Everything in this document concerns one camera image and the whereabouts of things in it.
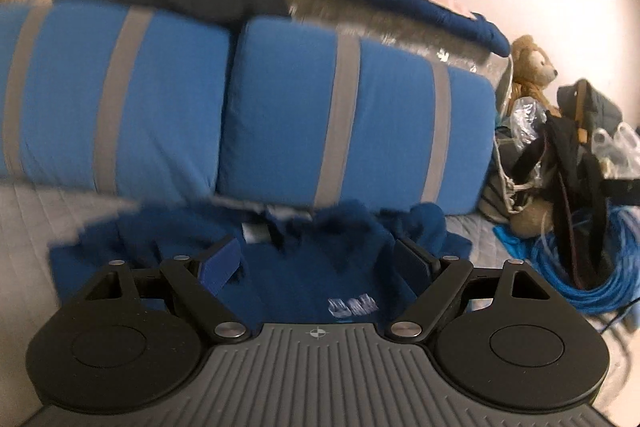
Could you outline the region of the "dark blue sweatshirt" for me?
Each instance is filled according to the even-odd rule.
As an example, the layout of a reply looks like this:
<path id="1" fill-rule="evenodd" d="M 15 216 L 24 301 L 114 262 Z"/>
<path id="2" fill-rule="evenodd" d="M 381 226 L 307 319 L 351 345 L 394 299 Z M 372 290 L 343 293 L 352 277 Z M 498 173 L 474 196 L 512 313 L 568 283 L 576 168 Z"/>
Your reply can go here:
<path id="1" fill-rule="evenodd" d="M 249 329 L 265 323 L 375 323 L 386 327 L 416 295 L 398 273 L 394 248 L 410 239 L 436 258 L 469 259 L 469 239 L 448 231 L 442 210 L 421 204 L 375 215 L 361 202 L 280 218 L 216 206 L 148 206 L 87 225 L 49 249 L 53 283 L 66 301 L 113 260 L 151 269 L 194 256 L 232 236 L 241 266 L 217 299 Z"/>

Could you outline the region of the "left blue striped pillow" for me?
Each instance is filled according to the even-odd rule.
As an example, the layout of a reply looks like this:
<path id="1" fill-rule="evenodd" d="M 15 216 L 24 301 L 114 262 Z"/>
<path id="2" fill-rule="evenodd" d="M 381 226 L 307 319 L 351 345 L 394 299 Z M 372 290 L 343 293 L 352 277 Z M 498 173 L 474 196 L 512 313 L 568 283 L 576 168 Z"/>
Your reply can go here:
<path id="1" fill-rule="evenodd" d="M 232 39 L 97 1 L 1 9 L 1 173 L 137 200 L 213 193 Z"/>

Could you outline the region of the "blue striped pillow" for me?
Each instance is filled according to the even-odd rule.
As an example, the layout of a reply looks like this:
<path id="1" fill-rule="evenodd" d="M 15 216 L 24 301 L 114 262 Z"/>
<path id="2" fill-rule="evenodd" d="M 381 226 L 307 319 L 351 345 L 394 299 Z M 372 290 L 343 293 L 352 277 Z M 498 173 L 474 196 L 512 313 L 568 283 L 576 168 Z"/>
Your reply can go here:
<path id="1" fill-rule="evenodd" d="M 97 1 L 1 9 L 1 173 L 137 200 L 213 193 L 232 39 Z"/>
<path id="2" fill-rule="evenodd" d="M 217 190 L 298 208 L 432 202 L 464 215 L 480 198 L 495 116 L 494 88 L 480 75 L 261 17 L 235 49 Z"/>

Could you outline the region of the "right blue striped pillow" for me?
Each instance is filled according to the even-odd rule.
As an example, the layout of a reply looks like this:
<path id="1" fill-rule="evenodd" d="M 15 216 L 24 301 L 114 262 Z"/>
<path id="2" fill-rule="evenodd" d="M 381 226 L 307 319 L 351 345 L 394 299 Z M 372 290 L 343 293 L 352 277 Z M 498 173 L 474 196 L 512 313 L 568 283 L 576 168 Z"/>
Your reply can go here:
<path id="1" fill-rule="evenodd" d="M 480 198 L 495 116 L 494 88 L 480 75 L 261 17 L 235 49 L 217 190 L 298 208 L 432 202 L 464 215 Z"/>

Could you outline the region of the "brown teddy bear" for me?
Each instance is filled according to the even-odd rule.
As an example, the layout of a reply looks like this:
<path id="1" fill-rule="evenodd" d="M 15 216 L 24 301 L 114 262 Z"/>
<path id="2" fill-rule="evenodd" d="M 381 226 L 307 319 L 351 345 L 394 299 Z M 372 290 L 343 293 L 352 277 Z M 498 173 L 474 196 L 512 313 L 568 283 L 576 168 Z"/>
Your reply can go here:
<path id="1" fill-rule="evenodd" d="M 511 44 L 512 80 L 511 94 L 506 115 L 511 116 L 516 101 L 520 98 L 532 98 L 542 111 L 550 110 L 553 116 L 560 116 L 557 107 L 544 96 L 546 89 L 558 77 L 548 54 L 541 49 L 530 35 L 515 39 Z M 512 232 L 522 239 L 530 239 L 546 233 L 552 227 L 552 202 L 535 195 L 524 209 L 510 219 Z"/>

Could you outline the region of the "floral headboard cover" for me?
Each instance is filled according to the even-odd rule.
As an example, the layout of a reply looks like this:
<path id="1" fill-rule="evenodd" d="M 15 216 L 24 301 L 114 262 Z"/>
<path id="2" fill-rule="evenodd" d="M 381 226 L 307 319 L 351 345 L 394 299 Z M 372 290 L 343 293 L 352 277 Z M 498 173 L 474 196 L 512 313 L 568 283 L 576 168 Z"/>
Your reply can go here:
<path id="1" fill-rule="evenodd" d="M 495 88 L 503 109 L 511 80 L 511 63 L 477 43 L 450 32 L 382 11 L 363 0 L 286 0 L 294 20 L 349 32 L 432 61 L 475 72 Z"/>

